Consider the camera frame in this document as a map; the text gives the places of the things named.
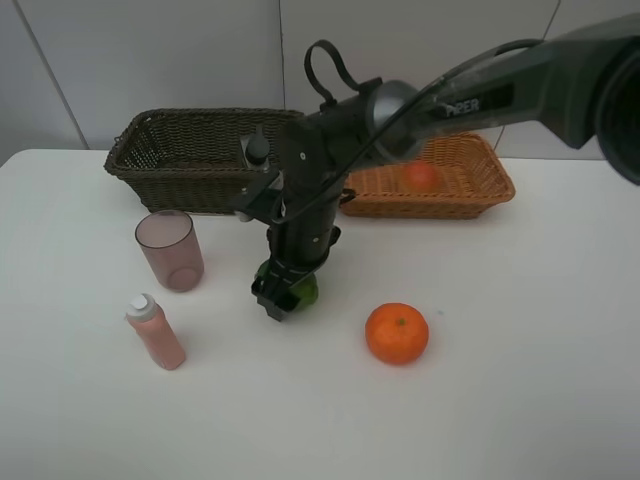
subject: plastic cup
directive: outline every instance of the plastic cup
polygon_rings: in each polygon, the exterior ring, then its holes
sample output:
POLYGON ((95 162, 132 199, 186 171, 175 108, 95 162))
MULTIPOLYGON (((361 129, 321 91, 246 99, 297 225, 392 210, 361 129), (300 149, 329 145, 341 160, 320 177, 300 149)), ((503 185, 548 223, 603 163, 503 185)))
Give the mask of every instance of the plastic cup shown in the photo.
POLYGON ((200 283, 204 263, 189 215, 177 210, 152 213, 138 224, 135 236, 160 285, 186 292, 200 283))

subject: orange wicker basket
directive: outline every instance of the orange wicker basket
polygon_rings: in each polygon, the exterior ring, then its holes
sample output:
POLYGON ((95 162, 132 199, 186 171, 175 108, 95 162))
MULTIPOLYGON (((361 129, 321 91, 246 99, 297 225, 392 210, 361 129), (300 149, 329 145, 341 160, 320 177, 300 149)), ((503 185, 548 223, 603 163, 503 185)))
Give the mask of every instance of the orange wicker basket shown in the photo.
POLYGON ((434 138, 418 158, 437 169, 437 190, 405 191, 398 181, 402 166, 372 168, 349 176, 345 188, 356 197, 341 210, 359 217, 468 219, 516 194, 491 146, 474 133, 434 138))

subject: bottle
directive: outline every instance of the bottle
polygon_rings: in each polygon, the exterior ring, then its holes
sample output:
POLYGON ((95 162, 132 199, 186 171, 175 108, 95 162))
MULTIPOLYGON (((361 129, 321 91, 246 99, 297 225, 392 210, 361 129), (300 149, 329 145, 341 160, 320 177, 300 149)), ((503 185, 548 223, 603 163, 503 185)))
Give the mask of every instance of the bottle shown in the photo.
POLYGON ((131 300, 126 319, 144 342, 151 358, 165 370, 184 362, 184 349, 167 322, 164 310, 147 293, 131 300))

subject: orange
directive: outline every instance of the orange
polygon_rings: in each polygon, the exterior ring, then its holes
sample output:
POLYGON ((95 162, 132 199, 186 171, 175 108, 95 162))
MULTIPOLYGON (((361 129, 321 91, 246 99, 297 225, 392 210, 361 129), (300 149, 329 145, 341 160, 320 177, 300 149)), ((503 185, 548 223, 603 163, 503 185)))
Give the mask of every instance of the orange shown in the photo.
POLYGON ((424 160, 413 160, 400 168, 400 184, 412 193, 433 192, 440 184, 438 170, 424 160))
POLYGON ((380 305, 369 316, 364 333, 371 353, 392 365, 417 360, 429 342, 424 317, 404 303, 380 305))

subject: red tomato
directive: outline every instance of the red tomato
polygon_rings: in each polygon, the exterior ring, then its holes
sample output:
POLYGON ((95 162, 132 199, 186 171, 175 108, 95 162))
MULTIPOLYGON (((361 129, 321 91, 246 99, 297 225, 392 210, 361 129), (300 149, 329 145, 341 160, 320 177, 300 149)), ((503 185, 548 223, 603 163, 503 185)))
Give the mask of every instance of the red tomato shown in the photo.
POLYGON ((424 160, 413 160, 403 165, 400 181, 413 193, 433 192, 440 184, 438 170, 424 160))

